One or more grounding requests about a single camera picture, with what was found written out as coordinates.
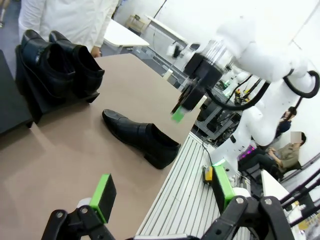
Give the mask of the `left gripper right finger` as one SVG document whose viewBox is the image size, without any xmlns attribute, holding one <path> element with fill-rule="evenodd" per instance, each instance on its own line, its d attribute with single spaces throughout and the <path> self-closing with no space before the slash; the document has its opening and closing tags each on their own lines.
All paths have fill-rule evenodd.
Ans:
<svg viewBox="0 0 320 240">
<path fill-rule="evenodd" d="M 293 240 L 290 224 L 280 201 L 274 196 L 257 200 L 235 195 L 222 165 L 213 166 L 211 187 L 220 217 L 203 234 L 203 240 L 232 240 L 240 228 L 247 228 L 259 240 Z"/>
</svg>

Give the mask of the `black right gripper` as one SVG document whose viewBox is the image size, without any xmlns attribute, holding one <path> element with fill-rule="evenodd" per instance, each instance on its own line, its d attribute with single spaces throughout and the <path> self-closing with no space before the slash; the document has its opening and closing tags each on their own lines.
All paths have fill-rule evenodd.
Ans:
<svg viewBox="0 0 320 240">
<path fill-rule="evenodd" d="M 202 105 L 206 100 L 205 94 L 200 90 L 213 88 L 216 83 L 221 79 L 223 72 L 216 65 L 211 64 L 200 53 L 195 53 L 184 68 L 184 73 L 190 79 L 197 79 L 196 87 L 190 84 L 186 86 L 177 104 L 171 111 L 171 119 L 179 123 L 184 116 L 191 112 L 198 105 Z"/>
</svg>

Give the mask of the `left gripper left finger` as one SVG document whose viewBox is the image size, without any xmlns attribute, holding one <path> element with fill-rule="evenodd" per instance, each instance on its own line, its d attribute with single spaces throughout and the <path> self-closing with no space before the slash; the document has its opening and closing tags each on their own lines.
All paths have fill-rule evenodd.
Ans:
<svg viewBox="0 0 320 240">
<path fill-rule="evenodd" d="M 68 213 L 63 209 L 54 210 L 46 224 L 43 240 L 113 240 L 107 229 L 117 191 L 110 174 L 101 176 L 88 204 Z"/>
</svg>

